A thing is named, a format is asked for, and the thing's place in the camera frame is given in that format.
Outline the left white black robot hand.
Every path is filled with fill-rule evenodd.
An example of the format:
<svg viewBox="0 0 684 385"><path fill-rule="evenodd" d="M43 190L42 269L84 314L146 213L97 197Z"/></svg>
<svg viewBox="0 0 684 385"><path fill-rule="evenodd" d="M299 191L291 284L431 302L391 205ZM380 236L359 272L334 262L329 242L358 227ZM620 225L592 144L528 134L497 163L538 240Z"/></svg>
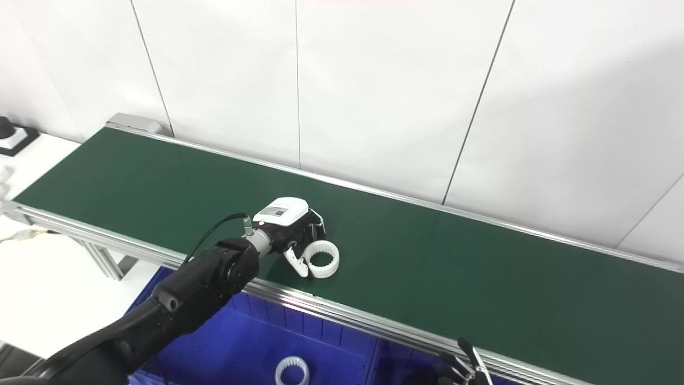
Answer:
<svg viewBox="0 0 684 385"><path fill-rule="evenodd" d="M254 244L259 256L282 255L301 277L310 276L305 249L327 239L322 216L308 203L295 197L280 197L252 217L245 239Z"/></svg>

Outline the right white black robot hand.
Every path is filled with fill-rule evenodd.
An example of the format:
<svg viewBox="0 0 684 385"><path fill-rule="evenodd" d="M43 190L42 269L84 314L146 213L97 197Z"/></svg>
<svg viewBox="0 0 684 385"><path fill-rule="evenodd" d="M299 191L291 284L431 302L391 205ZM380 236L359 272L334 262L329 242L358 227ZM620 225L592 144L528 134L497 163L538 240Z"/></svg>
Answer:
<svg viewBox="0 0 684 385"><path fill-rule="evenodd" d="M451 352L442 351L438 358L443 362L438 366L437 384L493 384L489 370L479 352L464 338L457 339L457 345L470 362L466 364Z"/></svg>

